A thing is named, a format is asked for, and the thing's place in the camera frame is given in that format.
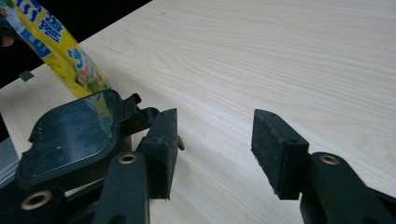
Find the blue label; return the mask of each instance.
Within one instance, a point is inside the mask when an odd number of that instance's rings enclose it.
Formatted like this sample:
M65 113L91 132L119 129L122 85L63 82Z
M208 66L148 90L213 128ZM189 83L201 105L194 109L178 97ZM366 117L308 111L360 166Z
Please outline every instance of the blue label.
M21 32L21 36L23 36L23 38L32 45L40 58L45 58L50 54L50 50L47 48L47 46L30 34L30 32L26 29Z

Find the yellow snack bag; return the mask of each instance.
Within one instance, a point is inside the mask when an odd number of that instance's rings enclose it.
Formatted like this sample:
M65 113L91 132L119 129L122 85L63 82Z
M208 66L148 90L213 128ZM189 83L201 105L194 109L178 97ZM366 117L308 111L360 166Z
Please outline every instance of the yellow snack bag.
M36 0L0 0L0 12L78 98L111 88L73 36Z

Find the light wood surface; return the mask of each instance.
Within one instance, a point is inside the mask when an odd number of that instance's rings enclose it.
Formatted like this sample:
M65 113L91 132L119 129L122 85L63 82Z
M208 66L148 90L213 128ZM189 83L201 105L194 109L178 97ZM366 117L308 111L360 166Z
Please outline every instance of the light wood surface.
M303 222L250 152L255 108L396 196L394 0L155 0L81 46L123 98L178 110L186 150L151 223ZM46 65L33 73L0 90L19 153L40 116L75 99Z

